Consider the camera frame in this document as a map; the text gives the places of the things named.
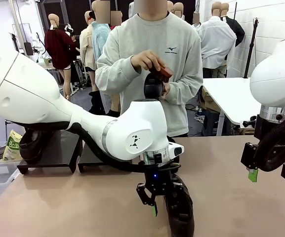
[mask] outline beige jacket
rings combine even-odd
[[[93,70],[97,69],[92,43],[93,27],[89,25],[80,35],[80,55],[82,63]]]

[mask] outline light blue shirt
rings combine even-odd
[[[92,22],[93,27],[93,52],[95,60],[97,61],[103,53],[103,47],[106,43],[107,37],[111,31],[108,24],[98,24],[96,21]]]

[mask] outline white shirt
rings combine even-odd
[[[224,63],[231,65],[237,37],[226,22],[218,16],[212,16],[202,23],[199,32],[201,38],[203,68],[215,69]]]
[[[82,63],[93,70],[97,69],[92,43],[93,27],[91,24],[80,34],[80,55]]]

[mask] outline logo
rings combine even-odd
[[[177,54],[176,52],[173,52],[173,50],[174,49],[176,49],[177,47],[175,47],[175,48],[172,48],[172,47],[168,47],[168,49],[170,50],[170,51],[166,51],[165,53],[173,53],[173,54]]]
[[[138,148],[138,146],[137,146],[137,141],[138,140],[140,140],[140,138],[138,138],[138,136],[137,135],[135,135],[135,136],[132,136],[132,138],[134,138],[134,142],[133,142],[133,144],[132,145],[130,145],[131,147],[136,147],[136,148]]]

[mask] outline red object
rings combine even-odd
[[[49,30],[45,33],[44,44],[52,58],[52,64],[56,69],[65,69],[73,60],[76,44],[63,31],[59,29]]]
[[[168,67],[163,67],[162,65],[160,65],[160,71],[157,71],[154,67],[152,69],[150,69],[149,71],[155,75],[157,75],[157,77],[165,82],[168,83],[168,80],[170,79],[171,76],[173,76],[173,71],[168,68]]]

